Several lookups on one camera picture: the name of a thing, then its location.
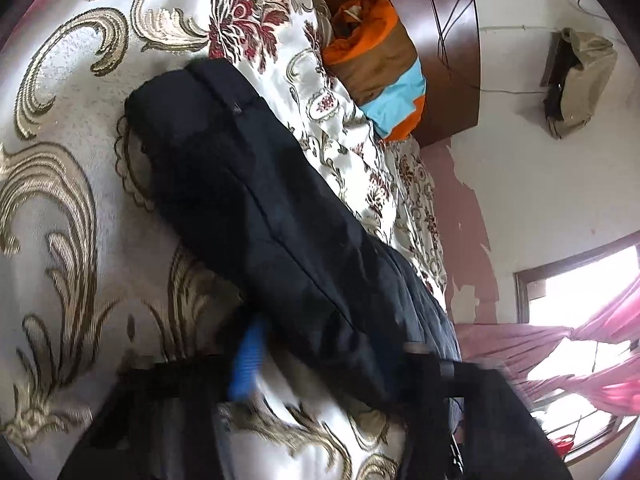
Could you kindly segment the dark navy padded jacket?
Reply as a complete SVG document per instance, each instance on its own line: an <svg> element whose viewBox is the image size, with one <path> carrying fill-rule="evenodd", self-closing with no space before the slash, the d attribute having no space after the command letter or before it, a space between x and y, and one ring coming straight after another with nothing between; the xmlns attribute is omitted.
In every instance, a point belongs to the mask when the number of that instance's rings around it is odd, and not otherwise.
<svg viewBox="0 0 640 480"><path fill-rule="evenodd" d="M230 63L157 76L128 96L125 115L157 210L239 287L277 346L374 408L444 394L440 363L459 357L446 314Z"/></svg>

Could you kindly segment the pink curtain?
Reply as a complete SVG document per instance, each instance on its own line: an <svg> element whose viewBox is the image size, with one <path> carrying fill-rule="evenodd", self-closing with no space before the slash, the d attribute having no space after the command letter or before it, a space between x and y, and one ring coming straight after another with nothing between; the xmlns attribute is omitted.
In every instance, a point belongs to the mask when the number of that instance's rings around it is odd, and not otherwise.
<svg viewBox="0 0 640 480"><path fill-rule="evenodd" d="M463 359L503 367L529 401L577 394L612 415L639 413L639 351L593 370L587 361L639 340L639 281L633 280L582 325L458 324Z"/></svg>

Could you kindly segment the red hanging garment outside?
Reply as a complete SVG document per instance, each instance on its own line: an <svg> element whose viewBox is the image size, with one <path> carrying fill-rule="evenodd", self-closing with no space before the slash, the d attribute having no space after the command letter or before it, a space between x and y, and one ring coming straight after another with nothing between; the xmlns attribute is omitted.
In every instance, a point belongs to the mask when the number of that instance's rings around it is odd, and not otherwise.
<svg viewBox="0 0 640 480"><path fill-rule="evenodd" d="M554 432L553 434L548 434L548 440L559 456L565 458L574 448L575 435L563 431Z"/></svg>

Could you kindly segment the brown framed window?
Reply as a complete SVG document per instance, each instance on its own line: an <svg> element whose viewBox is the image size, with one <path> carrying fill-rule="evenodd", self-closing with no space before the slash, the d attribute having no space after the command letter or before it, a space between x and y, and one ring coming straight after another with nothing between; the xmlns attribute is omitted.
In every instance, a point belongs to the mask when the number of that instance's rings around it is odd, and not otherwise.
<svg viewBox="0 0 640 480"><path fill-rule="evenodd" d="M518 272L514 275L518 322L575 328L622 292L638 273L638 233ZM602 344L564 338L527 377L541 380L600 372L629 358L637 347L635 340ZM584 396L562 389L536 401L533 415L570 465L609 444L636 421L634 416L601 411Z"/></svg>

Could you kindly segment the floral white red bedspread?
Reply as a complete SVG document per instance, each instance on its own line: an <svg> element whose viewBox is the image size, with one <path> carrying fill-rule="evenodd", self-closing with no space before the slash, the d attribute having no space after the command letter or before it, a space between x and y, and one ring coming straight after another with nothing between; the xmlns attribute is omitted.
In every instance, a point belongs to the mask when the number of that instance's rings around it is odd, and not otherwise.
<svg viewBox="0 0 640 480"><path fill-rule="evenodd" d="M415 140L383 145L322 66L323 0L39 0L1 51L1 441L61 471L130 358L206 351L240 300L155 212L124 118L145 81L229 61L437 299L447 275Z"/></svg>

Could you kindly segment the orange brown blue pillow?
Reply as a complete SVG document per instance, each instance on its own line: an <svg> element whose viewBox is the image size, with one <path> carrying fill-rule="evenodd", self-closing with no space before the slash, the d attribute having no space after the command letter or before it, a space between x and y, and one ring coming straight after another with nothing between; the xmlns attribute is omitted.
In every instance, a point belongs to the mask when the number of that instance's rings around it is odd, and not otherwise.
<svg viewBox="0 0 640 480"><path fill-rule="evenodd" d="M427 81L395 8L388 0L349 0L332 27L333 39L322 50L326 68L383 141L407 139L422 119Z"/></svg>

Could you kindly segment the brown wooden headboard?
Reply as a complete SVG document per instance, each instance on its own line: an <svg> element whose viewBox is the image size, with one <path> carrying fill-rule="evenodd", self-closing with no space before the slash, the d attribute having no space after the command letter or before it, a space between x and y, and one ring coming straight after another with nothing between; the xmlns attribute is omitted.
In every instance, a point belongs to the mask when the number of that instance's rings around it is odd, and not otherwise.
<svg viewBox="0 0 640 480"><path fill-rule="evenodd" d="M324 0L331 11L347 0ZM427 80L413 136L422 148L473 128L480 114L480 29L475 0L390 0Z"/></svg>

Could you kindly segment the olive cloth covered wall unit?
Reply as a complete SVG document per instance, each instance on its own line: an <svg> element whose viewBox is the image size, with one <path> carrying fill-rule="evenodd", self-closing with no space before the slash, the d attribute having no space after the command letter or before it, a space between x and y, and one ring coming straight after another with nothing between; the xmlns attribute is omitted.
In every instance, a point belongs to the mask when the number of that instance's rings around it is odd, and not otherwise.
<svg viewBox="0 0 640 480"><path fill-rule="evenodd" d="M586 125L613 75L618 59L612 41L570 27L556 34L544 84L544 117L552 138L563 139Z"/></svg>

